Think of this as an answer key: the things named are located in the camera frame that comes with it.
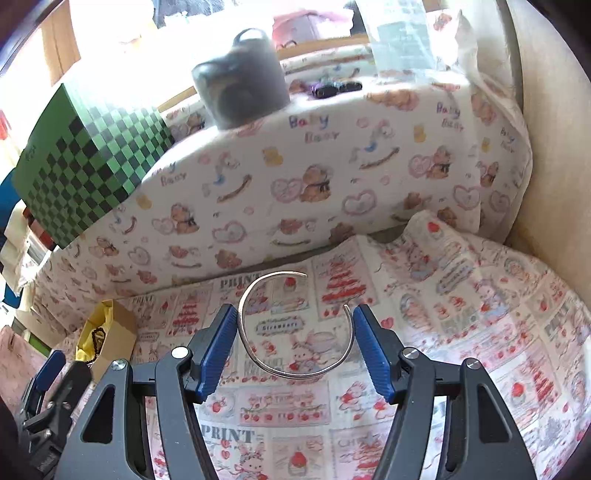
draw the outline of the checkered pattern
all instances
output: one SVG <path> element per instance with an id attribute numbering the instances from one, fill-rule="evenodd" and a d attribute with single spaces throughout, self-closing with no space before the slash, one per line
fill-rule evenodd
<path id="1" fill-rule="evenodd" d="M 123 202 L 173 139 L 156 110 L 96 105 L 50 149 L 25 203 L 61 248 Z"/>

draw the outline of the screw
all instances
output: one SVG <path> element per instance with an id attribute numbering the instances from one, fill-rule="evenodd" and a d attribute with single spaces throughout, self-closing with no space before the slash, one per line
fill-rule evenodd
<path id="1" fill-rule="evenodd" d="M 466 366 L 472 370 L 478 370 L 482 364 L 475 358 L 466 359 Z"/>
<path id="2" fill-rule="evenodd" d="M 189 354 L 189 349 L 185 346 L 178 346 L 172 351 L 173 357 L 185 358 Z"/>
<path id="3" fill-rule="evenodd" d="M 402 354 L 404 358 L 408 358 L 409 360 L 415 360 L 418 358 L 418 350 L 415 347 L 408 346 L 403 351 Z"/>
<path id="4" fill-rule="evenodd" d="M 123 370 L 125 368 L 125 365 L 127 365 L 127 361 L 121 358 L 119 360 L 113 360 L 113 363 L 111 363 L 111 368 L 115 371 L 119 371 Z"/>

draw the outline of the green checkered box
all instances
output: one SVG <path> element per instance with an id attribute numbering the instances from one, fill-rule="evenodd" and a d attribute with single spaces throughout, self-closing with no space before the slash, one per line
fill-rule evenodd
<path id="1" fill-rule="evenodd" d="M 173 138 L 154 108 L 110 104 L 63 83 L 41 114 L 12 177 L 61 248 L 123 202 Z"/>

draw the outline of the gray container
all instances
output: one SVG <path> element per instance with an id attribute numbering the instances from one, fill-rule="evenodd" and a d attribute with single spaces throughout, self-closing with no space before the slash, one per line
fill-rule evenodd
<path id="1" fill-rule="evenodd" d="M 256 38 L 244 38 L 245 34 Z M 240 32 L 223 57 L 193 69 L 197 92 L 221 130 L 246 125 L 290 102 L 285 74 L 262 30 Z"/>

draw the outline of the beige wall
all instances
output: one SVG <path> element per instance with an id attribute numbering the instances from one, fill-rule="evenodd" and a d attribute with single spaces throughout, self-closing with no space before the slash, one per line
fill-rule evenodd
<path id="1" fill-rule="evenodd" d="M 509 0 L 534 171 L 510 244 L 540 257 L 591 304 L 591 83 L 554 27 Z"/>

